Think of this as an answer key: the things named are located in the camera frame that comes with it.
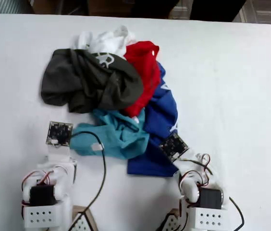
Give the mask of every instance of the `printed graphic on shirt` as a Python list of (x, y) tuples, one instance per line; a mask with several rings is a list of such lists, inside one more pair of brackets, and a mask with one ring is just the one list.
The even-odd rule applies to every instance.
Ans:
[(162, 86), (160, 88), (164, 89), (164, 90), (171, 90), (171, 89), (169, 89), (168, 85), (166, 85), (166, 83), (162, 84)]
[(170, 132), (173, 132), (173, 131), (175, 131), (175, 130), (177, 131), (177, 120), (176, 120), (174, 126), (171, 127)]
[(99, 60), (99, 64), (106, 68), (109, 68), (109, 65), (114, 62), (114, 57), (109, 53), (97, 53), (96, 58)]

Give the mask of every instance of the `white plastic mount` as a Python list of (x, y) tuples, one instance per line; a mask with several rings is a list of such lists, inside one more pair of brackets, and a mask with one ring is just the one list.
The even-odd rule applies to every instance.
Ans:
[(25, 207), (25, 228), (58, 227), (62, 222), (62, 214), (60, 204)]
[(187, 227), (198, 230), (227, 231), (228, 211), (211, 208), (190, 208)]

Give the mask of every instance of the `wire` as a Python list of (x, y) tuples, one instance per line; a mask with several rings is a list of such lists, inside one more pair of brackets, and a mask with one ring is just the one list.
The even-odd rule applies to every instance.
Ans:
[(45, 175), (45, 176), (37, 183), (37, 185), (43, 183), (43, 182), (45, 181), (46, 178), (49, 179), (49, 174), (52, 173), (52, 172), (53, 172), (53, 170), (47, 172), (46, 175)]
[(201, 176), (201, 174), (198, 172), (198, 171), (195, 171), (195, 170), (190, 170), (190, 171), (187, 171), (185, 174), (183, 174), (182, 178), (180, 179), (179, 181), (179, 189), (182, 190), (182, 184), (183, 184), (183, 181), (184, 179), (188, 176), (189, 173), (191, 172), (195, 172), (199, 175), (199, 177), (201, 178), (201, 183), (198, 184), (198, 186), (202, 185), (203, 184), (203, 178)]
[(235, 201), (231, 197), (230, 197), (230, 200), (233, 203), (233, 205), (236, 207), (236, 209), (238, 210), (240, 217), (241, 217), (241, 224), (234, 230), (234, 231), (238, 231), (245, 225), (245, 218), (243, 217), (243, 214), (242, 214), (239, 206), (235, 203)]
[(207, 172), (206, 172), (207, 166), (208, 166), (208, 164), (210, 163), (210, 160), (211, 160), (209, 154), (203, 154), (203, 155), (202, 155), (202, 164), (203, 164), (204, 157), (205, 157), (206, 155), (208, 156), (208, 161), (207, 161), (207, 163), (204, 165), (203, 171), (204, 171), (204, 173), (205, 173), (205, 176), (206, 176), (207, 181), (206, 181), (204, 184), (202, 184), (203, 187), (209, 185), (209, 176), (208, 176), (208, 174), (207, 174)]
[(73, 222), (73, 224), (71, 225), (71, 227), (69, 228), (68, 231), (71, 231), (73, 229), (73, 227), (76, 225), (77, 221), (81, 219), (81, 216), (84, 215), (86, 213), (86, 211), (91, 207), (91, 205), (96, 201), (96, 199), (98, 198), (102, 188), (103, 188), (103, 185), (105, 183), (105, 179), (106, 179), (106, 175), (107, 175), (107, 168), (106, 168), (106, 159), (105, 159), (105, 153), (104, 153), (104, 147), (103, 147), (103, 144), (100, 140), (100, 138), (94, 133), (94, 132), (91, 132), (91, 131), (80, 131), (80, 132), (77, 132), (75, 134), (73, 134), (71, 136), (71, 138), (75, 137), (75, 136), (78, 136), (80, 134), (91, 134), (93, 136), (95, 136), (95, 138), (97, 139), (98, 143), (102, 146), (102, 150), (101, 150), (101, 153), (102, 153), (102, 161), (103, 161), (103, 168), (104, 168), (104, 171), (103, 171), (103, 178), (102, 178), (102, 182), (101, 182), (101, 185), (100, 185), (100, 188), (96, 194), (96, 196), (94, 197), (94, 199), (88, 204), (88, 206), (80, 213), (80, 216), (78, 216), (78, 218)]
[(68, 175), (68, 171), (67, 171), (67, 168), (65, 168), (63, 165), (55, 165), (53, 168), (56, 168), (56, 167), (61, 167), (64, 169), (65, 173)]
[(25, 183), (25, 181), (26, 181), (30, 176), (32, 176), (34, 173), (37, 173), (37, 172), (42, 172), (43, 174), (46, 175), (46, 172), (43, 171), (43, 170), (33, 170), (32, 172), (28, 173), (28, 174), (24, 177), (24, 179), (22, 180), (22, 183), (21, 183), (21, 190), (22, 190), (22, 191), (24, 190), (24, 183)]
[[(200, 166), (202, 166), (202, 167), (205, 167), (204, 164), (202, 164), (201, 162), (196, 161), (196, 160), (189, 160), (189, 159), (184, 159), (184, 158), (179, 158), (179, 160), (180, 160), (180, 161), (189, 161), (189, 162), (192, 162), (192, 163), (194, 163), (194, 164), (197, 164), (197, 165), (200, 165)], [(208, 167), (206, 167), (206, 169), (207, 169), (207, 171), (208, 171), (210, 174), (213, 175), (212, 171), (211, 171)]]

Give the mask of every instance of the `cable connector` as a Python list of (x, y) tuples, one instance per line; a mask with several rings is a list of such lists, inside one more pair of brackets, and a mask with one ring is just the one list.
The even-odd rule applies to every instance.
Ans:
[(103, 146), (103, 143), (93, 143), (91, 145), (91, 148), (93, 151), (101, 151), (101, 150), (104, 150), (104, 146)]

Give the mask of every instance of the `fabric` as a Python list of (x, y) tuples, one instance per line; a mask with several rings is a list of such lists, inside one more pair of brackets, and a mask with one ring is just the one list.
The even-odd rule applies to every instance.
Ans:
[(127, 27), (120, 26), (115, 31), (104, 32), (96, 38), (92, 32), (82, 32), (76, 42), (76, 49), (87, 49), (90, 53), (106, 52), (123, 58), (126, 46), (135, 43), (135, 36)]
[(137, 101), (124, 109), (124, 112), (130, 117), (140, 113), (160, 84), (160, 70), (156, 61), (158, 51), (159, 47), (150, 41), (137, 42), (127, 46), (125, 58), (137, 70), (144, 86), (144, 91)]
[[(159, 64), (161, 78), (165, 70)], [(128, 161), (128, 174), (171, 177), (178, 170), (160, 150), (159, 145), (172, 132), (177, 132), (177, 108), (172, 93), (163, 79), (145, 108), (144, 130), (149, 133), (143, 155)]]
[(90, 54), (86, 50), (61, 49), (53, 53), (42, 80), (45, 103), (70, 112), (86, 113), (95, 108), (120, 110), (142, 94), (142, 80), (126, 60), (115, 54)]
[[(96, 109), (93, 114), (100, 120), (100, 125), (79, 124), (73, 132), (94, 132), (103, 143), (106, 156), (130, 159), (145, 152), (149, 134), (143, 130), (144, 109), (137, 119), (123, 116), (118, 111)], [(94, 136), (81, 134), (71, 139), (70, 148), (79, 155), (101, 155), (101, 151), (94, 152), (91, 148), (96, 142)]]

